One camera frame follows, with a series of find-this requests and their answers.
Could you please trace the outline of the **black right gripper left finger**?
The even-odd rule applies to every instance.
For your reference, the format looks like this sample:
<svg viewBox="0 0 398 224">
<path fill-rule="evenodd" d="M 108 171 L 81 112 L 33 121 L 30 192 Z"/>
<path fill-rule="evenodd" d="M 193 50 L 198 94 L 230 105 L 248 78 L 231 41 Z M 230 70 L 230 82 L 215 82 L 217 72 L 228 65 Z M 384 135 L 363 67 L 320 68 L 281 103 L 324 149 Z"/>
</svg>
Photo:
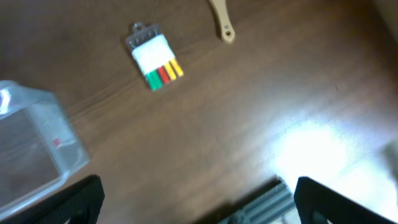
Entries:
<svg viewBox="0 0 398 224">
<path fill-rule="evenodd" d="M 89 175 L 1 224 L 96 224 L 104 201 L 98 175 Z"/>
</svg>

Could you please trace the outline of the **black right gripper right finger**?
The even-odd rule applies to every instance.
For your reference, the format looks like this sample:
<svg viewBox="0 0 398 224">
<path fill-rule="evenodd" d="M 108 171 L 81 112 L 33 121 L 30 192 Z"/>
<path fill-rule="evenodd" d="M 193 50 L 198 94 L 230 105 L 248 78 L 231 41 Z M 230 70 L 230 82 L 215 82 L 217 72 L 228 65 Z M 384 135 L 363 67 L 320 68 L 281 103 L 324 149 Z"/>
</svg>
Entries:
<svg viewBox="0 0 398 224">
<path fill-rule="evenodd" d="M 309 177 L 299 177 L 294 202 L 304 224 L 393 224 Z"/>
</svg>

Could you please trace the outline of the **colourful bit set case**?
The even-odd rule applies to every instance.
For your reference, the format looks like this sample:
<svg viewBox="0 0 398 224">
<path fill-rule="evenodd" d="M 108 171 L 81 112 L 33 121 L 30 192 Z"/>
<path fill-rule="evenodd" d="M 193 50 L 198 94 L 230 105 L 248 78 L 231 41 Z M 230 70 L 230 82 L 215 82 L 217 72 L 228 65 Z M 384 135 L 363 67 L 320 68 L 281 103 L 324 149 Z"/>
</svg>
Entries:
<svg viewBox="0 0 398 224">
<path fill-rule="evenodd" d="M 157 24 L 137 22 L 125 39 L 130 54 L 152 91 L 184 75 L 165 35 Z"/>
</svg>

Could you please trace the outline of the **orange scraper wooden handle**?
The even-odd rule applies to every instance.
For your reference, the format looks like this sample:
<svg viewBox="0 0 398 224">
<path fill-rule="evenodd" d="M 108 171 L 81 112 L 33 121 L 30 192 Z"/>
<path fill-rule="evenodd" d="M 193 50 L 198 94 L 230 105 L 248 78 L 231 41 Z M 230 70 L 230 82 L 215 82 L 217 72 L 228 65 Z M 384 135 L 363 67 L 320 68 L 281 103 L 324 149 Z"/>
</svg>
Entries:
<svg viewBox="0 0 398 224">
<path fill-rule="evenodd" d="M 227 44 L 232 44 L 236 34 L 229 18 L 226 0 L 209 0 L 220 26 L 221 40 Z"/>
</svg>

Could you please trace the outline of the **clear plastic container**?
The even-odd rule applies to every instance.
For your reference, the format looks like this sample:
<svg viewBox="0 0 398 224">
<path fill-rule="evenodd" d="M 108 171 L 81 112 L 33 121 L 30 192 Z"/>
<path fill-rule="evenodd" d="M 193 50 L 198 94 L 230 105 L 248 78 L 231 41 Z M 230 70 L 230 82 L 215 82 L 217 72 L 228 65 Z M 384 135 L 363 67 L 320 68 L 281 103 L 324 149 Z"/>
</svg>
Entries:
<svg viewBox="0 0 398 224">
<path fill-rule="evenodd" d="M 60 188 L 90 158 L 55 95 L 1 81 L 1 219 Z"/>
</svg>

